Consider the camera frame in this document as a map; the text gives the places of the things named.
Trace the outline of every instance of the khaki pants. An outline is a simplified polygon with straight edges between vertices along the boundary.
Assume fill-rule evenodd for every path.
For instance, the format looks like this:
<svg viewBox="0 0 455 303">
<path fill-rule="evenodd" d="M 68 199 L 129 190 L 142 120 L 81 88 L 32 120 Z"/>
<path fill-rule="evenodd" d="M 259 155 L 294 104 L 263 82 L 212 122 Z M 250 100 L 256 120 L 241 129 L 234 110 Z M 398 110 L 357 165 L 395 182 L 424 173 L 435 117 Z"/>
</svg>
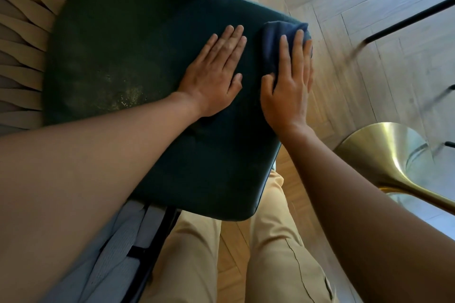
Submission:
<svg viewBox="0 0 455 303">
<path fill-rule="evenodd" d="M 327 278 L 305 249 L 271 171 L 251 218 L 245 302 L 337 302 Z M 141 302 L 215 303 L 221 221 L 182 212 L 166 239 Z"/>
</svg>

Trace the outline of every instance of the finger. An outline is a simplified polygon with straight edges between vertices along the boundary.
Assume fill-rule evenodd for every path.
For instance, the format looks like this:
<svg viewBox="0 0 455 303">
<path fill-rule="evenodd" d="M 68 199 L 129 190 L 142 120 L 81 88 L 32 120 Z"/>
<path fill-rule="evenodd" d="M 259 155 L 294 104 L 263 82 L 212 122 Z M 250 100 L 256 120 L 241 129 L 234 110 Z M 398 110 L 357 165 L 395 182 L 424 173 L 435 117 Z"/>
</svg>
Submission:
<svg viewBox="0 0 455 303">
<path fill-rule="evenodd" d="M 272 96 L 274 82 L 275 82 L 275 75 L 273 73 L 262 76 L 261 98 Z"/>
<path fill-rule="evenodd" d="M 294 44 L 292 46 L 292 77 L 295 80 L 303 81 L 304 77 L 304 31 L 299 29 L 295 33 Z"/>
<path fill-rule="evenodd" d="M 237 64 L 242 57 L 243 50 L 245 49 L 245 46 L 247 45 L 247 38 L 245 36 L 242 36 L 240 38 L 240 41 L 237 43 L 236 48 L 232 52 L 232 54 L 229 56 L 228 60 L 226 61 L 226 64 L 224 65 L 224 69 L 226 70 L 227 74 L 230 74 L 230 76 L 233 75 L 235 68 L 237 67 Z"/>
<path fill-rule="evenodd" d="M 280 38 L 280 54 L 278 63 L 278 80 L 290 79 L 292 77 L 291 72 L 291 57 L 289 56 L 289 45 L 287 43 L 286 35 L 282 35 Z"/>
<path fill-rule="evenodd" d="M 201 62 L 204 60 L 207 56 L 207 54 L 210 52 L 212 49 L 213 45 L 217 42 L 218 35 L 217 34 L 212 34 L 210 38 L 208 39 L 207 43 L 202 47 L 201 53 L 196 58 L 196 62 Z"/>
<path fill-rule="evenodd" d="M 313 86 L 313 81 L 314 81 L 313 60 L 311 60 L 311 62 L 310 62 L 310 78 L 309 78 L 308 84 L 307 84 L 308 92 L 311 91 L 311 87 Z"/>
<path fill-rule="evenodd" d="M 311 48 L 313 47 L 312 40 L 308 40 L 304 46 L 304 84 L 308 86 L 311 71 Z"/>
<path fill-rule="evenodd" d="M 206 61 L 212 62 L 213 59 L 217 56 L 221 47 L 223 47 L 224 43 L 231 37 L 232 33 L 234 32 L 234 27 L 232 25 L 228 25 L 224 30 L 221 37 L 218 39 L 217 43 L 212 47 L 210 52 L 207 54 Z"/>
<path fill-rule="evenodd" d="M 218 52 L 213 62 L 217 63 L 220 67 L 224 67 L 226 64 L 226 60 L 233 53 L 234 49 L 237 47 L 237 44 L 242 38 L 242 34 L 243 26 L 239 25 L 232 33 L 231 37 L 224 43 L 223 47 L 221 47 L 220 51 Z"/>
<path fill-rule="evenodd" d="M 242 74 L 237 73 L 232 79 L 231 86 L 227 92 L 229 104 L 235 99 L 240 90 L 242 90 Z"/>
</svg>

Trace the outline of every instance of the seat cushion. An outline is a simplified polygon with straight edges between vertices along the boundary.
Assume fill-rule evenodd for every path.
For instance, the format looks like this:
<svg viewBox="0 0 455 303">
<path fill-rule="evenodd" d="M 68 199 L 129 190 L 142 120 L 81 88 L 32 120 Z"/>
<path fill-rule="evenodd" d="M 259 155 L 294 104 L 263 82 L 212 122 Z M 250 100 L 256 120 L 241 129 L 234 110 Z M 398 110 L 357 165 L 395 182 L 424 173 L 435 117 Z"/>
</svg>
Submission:
<svg viewBox="0 0 455 303">
<path fill-rule="evenodd" d="M 280 143 L 259 103 L 261 29 L 299 21 L 247 0 L 68 0 L 50 37 L 43 82 L 46 124 L 157 101 L 178 87 L 212 33 L 242 24 L 243 89 L 187 128 L 132 197 L 223 220 L 254 214 Z"/>
</svg>

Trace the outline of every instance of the hand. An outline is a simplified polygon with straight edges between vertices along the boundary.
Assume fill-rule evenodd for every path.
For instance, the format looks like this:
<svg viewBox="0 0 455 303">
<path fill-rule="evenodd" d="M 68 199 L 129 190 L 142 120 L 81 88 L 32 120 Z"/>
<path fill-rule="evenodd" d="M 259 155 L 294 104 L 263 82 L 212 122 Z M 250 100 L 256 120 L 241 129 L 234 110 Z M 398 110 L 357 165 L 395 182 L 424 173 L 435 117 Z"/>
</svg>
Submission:
<svg viewBox="0 0 455 303">
<path fill-rule="evenodd" d="M 242 89 L 242 74 L 234 70 L 247 38 L 243 26 L 227 26 L 223 35 L 213 34 L 190 66 L 178 87 L 196 102 L 200 117 L 212 116 L 231 104 Z"/>
<path fill-rule="evenodd" d="M 304 32 L 298 30 L 293 44 L 292 61 L 285 35 L 280 38 L 278 82 L 275 75 L 262 77 L 261 106 L 267 123 L 280 140 L 289 133 L 302 132 L 306 124 L 308 93 L 313 83 L 312 41 L 302 49 Z"/>
</svg>

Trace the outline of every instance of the forearm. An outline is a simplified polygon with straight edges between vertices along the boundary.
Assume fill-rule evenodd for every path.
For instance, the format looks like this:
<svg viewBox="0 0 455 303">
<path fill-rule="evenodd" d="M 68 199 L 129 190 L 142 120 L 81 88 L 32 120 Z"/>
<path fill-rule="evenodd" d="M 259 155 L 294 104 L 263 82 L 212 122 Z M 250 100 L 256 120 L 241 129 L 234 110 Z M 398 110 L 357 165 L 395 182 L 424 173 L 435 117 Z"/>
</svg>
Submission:
<svg viewBox="0 0 455 303">
<path fill-rule="evenodd" d="M 198 118 L 184 93 L 0 138 L 0 294 L 36 299 Z M 27 290 L 11 290 L 20 283 Z"/>
<path fill-rule="evenodd" d="M 398 206 L 314 133 L 283 144 L 346 274 L 365 301 L 445 301 L 455 243 Z"/>
</svg>

